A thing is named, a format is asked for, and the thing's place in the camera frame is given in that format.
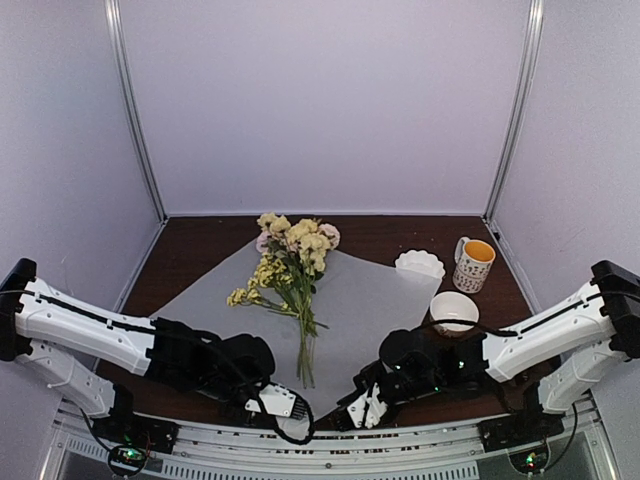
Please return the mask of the white wrapping paper sheet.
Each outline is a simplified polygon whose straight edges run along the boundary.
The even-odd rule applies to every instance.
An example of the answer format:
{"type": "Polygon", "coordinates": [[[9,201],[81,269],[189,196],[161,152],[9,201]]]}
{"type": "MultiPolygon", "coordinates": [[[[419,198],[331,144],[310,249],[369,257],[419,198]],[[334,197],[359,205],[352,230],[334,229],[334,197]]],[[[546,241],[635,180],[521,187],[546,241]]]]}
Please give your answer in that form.
{"type": "Polygon", "coordinates": [[[263,338],[276,369],[272,380],[299,393],[316,419],[333,411],[354,389],[353,377],[377,360],[384,338],[420,325],[441,285],[438,278],[398,270],[334,251],[316,285],[312,310],[319,323],[314,346],[314,386],[296,374],[300,334],[297,322],[256,306],[230,307],[226,300],[246,284],[260,255],[254,244],[243,248],[200,277],[156,311],[226,339],[240,333],[263,338]]]}

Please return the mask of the yellow fake flower bunch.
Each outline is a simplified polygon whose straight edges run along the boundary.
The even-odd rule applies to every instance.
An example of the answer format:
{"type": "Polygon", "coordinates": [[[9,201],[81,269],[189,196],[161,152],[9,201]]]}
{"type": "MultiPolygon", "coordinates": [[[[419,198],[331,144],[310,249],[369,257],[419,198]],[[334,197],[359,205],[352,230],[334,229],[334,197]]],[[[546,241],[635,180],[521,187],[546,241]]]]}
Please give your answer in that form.
{"type": "Polygon", "coordinates": [[[245,287],[234,289],[226,299],[229,307],[259,306],[291,317],[304,336],[316,337],[328,326],[315,320],[312,308],[316,286],[326,269],[323,257],[263,253],[245,287]]]}

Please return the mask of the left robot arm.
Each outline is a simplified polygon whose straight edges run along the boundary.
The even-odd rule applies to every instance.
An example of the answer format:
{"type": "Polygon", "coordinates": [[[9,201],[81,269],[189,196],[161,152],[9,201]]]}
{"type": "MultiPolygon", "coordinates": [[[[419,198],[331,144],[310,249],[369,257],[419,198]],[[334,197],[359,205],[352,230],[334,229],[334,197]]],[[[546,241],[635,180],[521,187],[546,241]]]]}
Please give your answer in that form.
{"type": "Polygon", "coordinates": [[[99,438],[170,452],[177,427],[134,412],[126,387],[95,375],[81,352],[177,392],[196,392],[260,414],[280,438],[306,445],[314,420],[306,400],[272,382],[275,359],[260,337],[222,338],[164,318],[132,317],[50,286],[19,259],[1,283],[1,359],[27,365],[91,419],[99,438]]]}

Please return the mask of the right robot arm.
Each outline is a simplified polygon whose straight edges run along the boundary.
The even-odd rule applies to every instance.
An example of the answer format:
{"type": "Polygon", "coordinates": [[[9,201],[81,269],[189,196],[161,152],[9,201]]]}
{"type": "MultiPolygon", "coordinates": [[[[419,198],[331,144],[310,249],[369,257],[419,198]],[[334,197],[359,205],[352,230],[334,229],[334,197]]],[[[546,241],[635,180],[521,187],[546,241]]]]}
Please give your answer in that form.
{"type": "Polygon", "coordinates": [[[535,440],[615,366],[639,356],[639,277],[608,260],[555,306],[504,330],[481,329],[442,343],[417,327],[388,334],[376,361],[354,378],[356,389],[331,413],[339,431],[371,429],[397,407],[441,393],[473,396],[565,352],[570,358],[533,386],[513,419],[519,440],[535,440]]]}

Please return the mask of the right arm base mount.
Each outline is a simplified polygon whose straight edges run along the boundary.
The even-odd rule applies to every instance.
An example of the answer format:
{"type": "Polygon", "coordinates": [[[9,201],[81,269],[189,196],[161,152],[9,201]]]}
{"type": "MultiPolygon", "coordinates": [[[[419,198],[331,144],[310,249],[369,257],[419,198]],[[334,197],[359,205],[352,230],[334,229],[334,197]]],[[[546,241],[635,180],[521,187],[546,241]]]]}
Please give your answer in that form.
{"type": "Polygon", "coordinates": [[[551,461],[548,440],[564,432],[562,415],[522,410],[478,424],[486,453],[504,451],[511,467],[529,477],[542,473],[551,461]]]}

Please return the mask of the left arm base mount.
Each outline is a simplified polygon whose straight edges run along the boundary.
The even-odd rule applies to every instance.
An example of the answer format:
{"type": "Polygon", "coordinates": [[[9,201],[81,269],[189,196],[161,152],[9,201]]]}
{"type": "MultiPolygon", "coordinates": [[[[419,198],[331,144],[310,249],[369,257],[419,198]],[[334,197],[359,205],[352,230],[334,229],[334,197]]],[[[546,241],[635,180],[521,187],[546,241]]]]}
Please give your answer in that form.
{"type": "Polygon", "coordinates": [[[90,417],[81,411],[94,440],[107,452],[107,466],[122,478],[141,473],[153,453],[171,454],[179,433],[175,422],[129,413],[90,417]]]}

